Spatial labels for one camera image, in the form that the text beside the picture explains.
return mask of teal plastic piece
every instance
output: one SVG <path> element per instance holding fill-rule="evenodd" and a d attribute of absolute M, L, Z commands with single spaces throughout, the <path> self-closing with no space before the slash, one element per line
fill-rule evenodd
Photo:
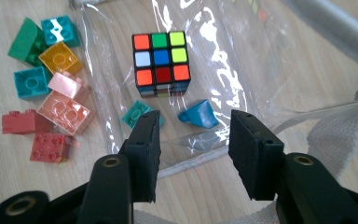
<path fill-rule="evenodd" d="M 25 18 L 7 55 L 32 66 L 40 66 L 43 63 L 38 56 L 47 48 L 42 29 L 31 19 Z"/>
<path fill-rule="evenodd" d="M 135 101 L 129 111 L 124 115 L 121 120 L 124 121 L 130 128 L 133 128 L 138 121 L 138 119 L 145 113 L 152 111 L 153 108 L 149 105 L 146 105 L 140 101 Z M 162 127 L 164 125 L 164 119 L 162 117 L 159 117 L 159 127 Z"/>
<path fill-rule="evenodd" d="M 178 118 L 182 122 L 187 122 L 202 128 L 211 129 L 219 124 L 214 116 L 211 105 L 207 100 L 203 100 L 197 105 L 193 105 L 188 110 L 180 113 Z"/>
<path fill-rule="evenodd" d="M 17 96 L 22 100 L 36 100 L 51 92 L 48 83 L 52 74 L 43 66 L 15 72 L 13 77 Z"/>
<path fill-rule="evenodd" d="M 60 41 L 63 41 L 69 48 L 79 46 L 76 28 L 68 16 L 43 20 L 41 23 L 46 44 L 48 46 L 54 45 Z"/>

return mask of green sticker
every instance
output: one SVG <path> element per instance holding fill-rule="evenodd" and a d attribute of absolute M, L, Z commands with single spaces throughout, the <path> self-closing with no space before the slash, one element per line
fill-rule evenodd
<path fill-rule="evenodd" d="M 185 44 L 185 35 L 183 32 L 171 32 L 170 41 L 172 46 L 183 46 Z"/>
<path fill-rule="evenodd" d="M 185 63 L 187 62 L 186 49 L 172 49 L 172 60 L 174 63 Z"/>
<path fill-rule="evenodd" d="M 167 36 L 165 34 L 152 34 L 153 48 L 167 48 Z"/>

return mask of clear plastic bag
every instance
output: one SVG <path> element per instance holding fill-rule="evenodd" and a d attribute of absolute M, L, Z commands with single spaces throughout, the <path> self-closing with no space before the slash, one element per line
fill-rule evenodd
<path fill-rule="evenodd" d="M 324 108 L 327 112 L 329 107 L 345 109 L 341 104 L 351 108 L 358 83 L 326 88 L 351 74 L 335 73 L 324 80 L 325 71 L 310 65 L 302 43 L 292 38 L 296 30 L 283 13 L 273 10 L 277 4 L 223 0 L 74 4 L 108 153 L 117 153 L 129 136 L 131 129 L 121 118 L 136 100 L 160 110 L 165 119 L 160 176 L 225 154 L 231 109 L 253 113 L 279 132 L 293 120 L 328 116 Z M 175 30 L 186 32 L 190 86 L 183 96 L 142 99 L 135 87 L 131 35 Z M 317 85 L 321 80 L 326 84 Z M 177 119 L 203 99 L 211 103 L 218 126 L 205 130 Z M 317 118 L 312 112 L 298 112 L 318 108 L 322 112 Z"/>

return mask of yellow lego brick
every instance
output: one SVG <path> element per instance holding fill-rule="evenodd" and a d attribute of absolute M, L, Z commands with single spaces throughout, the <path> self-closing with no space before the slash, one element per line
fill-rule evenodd
<path fill-rule="evenodd" d="M 65 71 L 73 75 L 83 67 L 75 54 L 63 42 L 48 48 L 39 55 L 39 59 L 52 74 Z"/>

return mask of rubik's cube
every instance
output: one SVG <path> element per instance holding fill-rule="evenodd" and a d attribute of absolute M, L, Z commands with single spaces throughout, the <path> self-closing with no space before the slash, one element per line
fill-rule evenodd
<path fill-rule="evenodd" d="M 183 31 L 132 36 L 136 88 L 142 97 L 183 94 L 190 84 Z"/>

